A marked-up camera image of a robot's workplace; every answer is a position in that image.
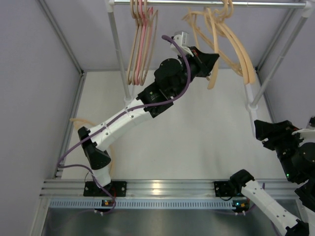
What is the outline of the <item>pink plastic hanger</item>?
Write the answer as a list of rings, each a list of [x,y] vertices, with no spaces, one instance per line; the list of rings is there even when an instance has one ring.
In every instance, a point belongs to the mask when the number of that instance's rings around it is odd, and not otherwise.
[[[158,11],[148,7],[146,0],[132,0],[130,10],[136,31],[128,66],[128,82],[142,86],[153,56]]]

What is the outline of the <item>tan hanger of group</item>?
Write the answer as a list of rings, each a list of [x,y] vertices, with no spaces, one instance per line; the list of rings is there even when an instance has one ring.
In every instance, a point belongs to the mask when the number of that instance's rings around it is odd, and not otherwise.
[[[140,72],[138,75],[139,84],[141,86],[143,86],[146,81],[150,64],[152,61],[152,57],[154,54],[157,25],[158,25],[158,10],[156,9],[153,11],[153,14],[149,18],[149,23],[148,23],[149,30],[148,30],[148,33],[146,33],[146,38],[145,38],[146,39],[145,51],[144,51],[145,54],[144,54],[144,57],[142,58]]]

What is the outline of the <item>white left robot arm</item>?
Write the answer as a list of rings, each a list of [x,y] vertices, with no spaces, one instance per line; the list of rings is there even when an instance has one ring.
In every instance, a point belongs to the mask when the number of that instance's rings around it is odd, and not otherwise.
[[[78,130],[82,149],[97,181],[94,190],[100,196],[111,192],[109,146],[130,129],[173,106],[172,100],[181,97],[194,78],[210,75],[219,55],[203,53],[196,47],[189,49],[191,53],[184,58],[164,60],[154,72],[154,82],[115,117],[92,128]]]

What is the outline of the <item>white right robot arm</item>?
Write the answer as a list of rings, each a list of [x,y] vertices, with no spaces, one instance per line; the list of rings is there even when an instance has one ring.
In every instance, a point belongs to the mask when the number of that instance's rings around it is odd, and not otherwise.
[[[242,169],[228,183],[234,195],[251,200],[274,224],[282,236],[313,236],[315,234],[315,125],[298,128],[290,121],[269,123],[254,121],[255,137],[274,151],[286,180],[271,180],[263,189],[261,181]],[[277,198],[296,198],[304,208],[301,219],[290,213]]]

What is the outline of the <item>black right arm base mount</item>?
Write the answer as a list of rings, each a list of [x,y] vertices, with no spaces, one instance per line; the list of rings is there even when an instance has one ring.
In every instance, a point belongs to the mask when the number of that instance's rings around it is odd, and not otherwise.
[[[214,190],[216,197],[224,201],[229,201],[233,197],[241,197],[242,194],[238,189],[229,181],[214,181]]]

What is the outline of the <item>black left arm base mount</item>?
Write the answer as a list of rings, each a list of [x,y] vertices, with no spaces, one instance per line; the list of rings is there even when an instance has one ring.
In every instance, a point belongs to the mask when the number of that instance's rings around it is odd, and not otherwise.
[[[113,197],[125,197],[127,190],[126,181],[111,181],[110,184],[104,187]],[[103,190],[101,190],[94,181],[87,181],[85,183],[84,197],[108,197]]]

